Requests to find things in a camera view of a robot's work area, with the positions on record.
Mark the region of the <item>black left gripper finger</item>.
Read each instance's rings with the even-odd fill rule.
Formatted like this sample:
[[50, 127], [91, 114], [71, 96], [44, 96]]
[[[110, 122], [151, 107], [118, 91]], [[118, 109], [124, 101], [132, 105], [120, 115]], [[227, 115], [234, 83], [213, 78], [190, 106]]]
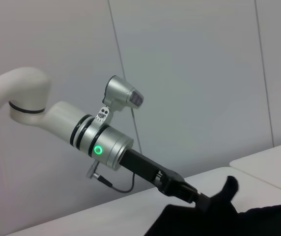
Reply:
[[[184, 201], [185, 193], [179, 192], [179, 193], [176, 194], [176, 197]], [[207, 209], [209, 208], [209, 205], [196, 205], [195, 204], [195, 207], [200, 209], [203, 212], [206, 212]]]
[[188, 183], [184, 183], [181, 186], [182, 190], [185, 193], [184, 201], [188, 203], [195, 203], [196, 205], [208, 205], [211, 202], [211, 199], [204, 195], [201, 192], [198, 192], [196, 188], [189, 185]]

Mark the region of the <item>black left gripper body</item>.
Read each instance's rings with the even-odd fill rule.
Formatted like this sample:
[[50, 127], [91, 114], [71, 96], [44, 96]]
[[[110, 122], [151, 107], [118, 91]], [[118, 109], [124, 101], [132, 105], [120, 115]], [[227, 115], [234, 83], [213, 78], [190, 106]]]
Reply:
[[166, 196], [187, 196], [187, 191], [183, 188], [184, 179], [182, 176], [133, 149], [125, 151], [120, 165], [153, 184]]

